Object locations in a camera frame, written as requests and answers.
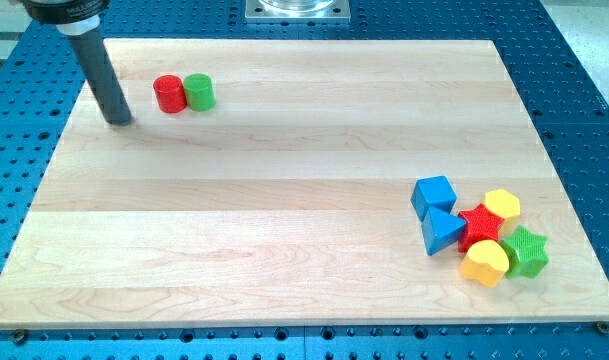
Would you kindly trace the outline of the black robot arm flange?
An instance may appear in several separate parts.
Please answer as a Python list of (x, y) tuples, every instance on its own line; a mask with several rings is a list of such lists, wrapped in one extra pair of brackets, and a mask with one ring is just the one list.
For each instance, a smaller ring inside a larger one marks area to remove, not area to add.
[(71, 24), (89, 19), (106, 9), (110, 0), (21, 0), (28, 15), (44, 24)]

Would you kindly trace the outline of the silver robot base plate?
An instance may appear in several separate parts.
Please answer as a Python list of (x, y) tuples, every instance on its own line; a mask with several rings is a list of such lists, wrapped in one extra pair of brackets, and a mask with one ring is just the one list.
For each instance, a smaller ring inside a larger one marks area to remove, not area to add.
[(349, 0), (246, 0), (249, 23), (343, 24), (351, 20)]

